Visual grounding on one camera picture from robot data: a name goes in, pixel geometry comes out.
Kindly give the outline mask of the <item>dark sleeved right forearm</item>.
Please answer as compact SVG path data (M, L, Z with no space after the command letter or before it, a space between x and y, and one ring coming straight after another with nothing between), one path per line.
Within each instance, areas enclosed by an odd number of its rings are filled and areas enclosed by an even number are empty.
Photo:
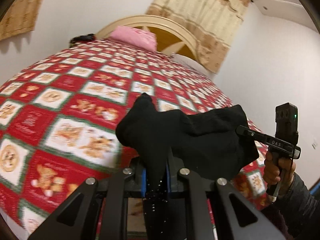
M279 202L288 233L294 239L319 239L319 200L310 194L298 174Z

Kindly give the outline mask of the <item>person's right hand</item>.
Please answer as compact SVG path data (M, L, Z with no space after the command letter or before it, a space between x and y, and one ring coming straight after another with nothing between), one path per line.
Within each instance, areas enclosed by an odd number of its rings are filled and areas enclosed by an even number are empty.
M267 188L281 183L279 194L284 195L293 182L296 163L290 159L280 158L275 164L272 153L267 151L264 164L263 179L267 183Z

